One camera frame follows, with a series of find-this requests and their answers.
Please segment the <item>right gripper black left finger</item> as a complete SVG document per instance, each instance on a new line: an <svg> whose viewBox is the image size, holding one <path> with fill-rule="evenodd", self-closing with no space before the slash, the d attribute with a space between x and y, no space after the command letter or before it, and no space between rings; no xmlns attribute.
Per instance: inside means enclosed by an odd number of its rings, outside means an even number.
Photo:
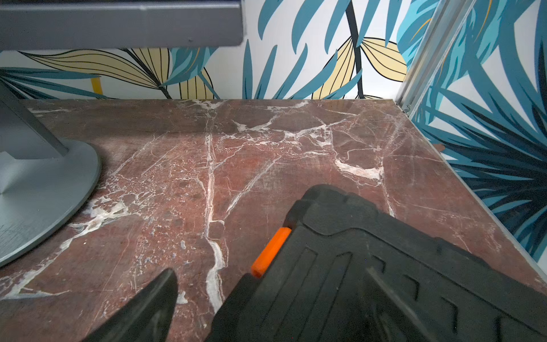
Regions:
<svg viewBox="0 0 547 342"><path fill-rule="evenodd" d="M177 276L165 269L84 341L165 341L177 296Z"/></svg>

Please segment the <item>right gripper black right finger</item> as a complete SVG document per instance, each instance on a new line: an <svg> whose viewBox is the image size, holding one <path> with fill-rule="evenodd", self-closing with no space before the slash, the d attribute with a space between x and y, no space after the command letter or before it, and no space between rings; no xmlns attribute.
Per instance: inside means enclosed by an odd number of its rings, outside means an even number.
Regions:
<svg viewBox="0 0 547 342"><path fill-rule="evenodd" d="M374 341L431 341L432 330L418 306L385 282L372 267L362 278L360 309Z"/></svg>

